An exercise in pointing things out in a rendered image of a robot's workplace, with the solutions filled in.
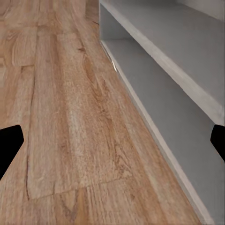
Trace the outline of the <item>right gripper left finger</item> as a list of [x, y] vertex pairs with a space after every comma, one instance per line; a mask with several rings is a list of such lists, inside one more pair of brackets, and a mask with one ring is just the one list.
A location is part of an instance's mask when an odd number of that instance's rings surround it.
[[0, 130], [0, 180], [23, 143], [24, 137], [20, 125]]

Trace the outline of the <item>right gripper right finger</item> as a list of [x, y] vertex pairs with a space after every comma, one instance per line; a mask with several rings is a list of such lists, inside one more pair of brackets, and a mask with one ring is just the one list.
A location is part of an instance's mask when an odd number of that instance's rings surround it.
[[214, 125], [210, 141], [225, 161], [225, 126]]

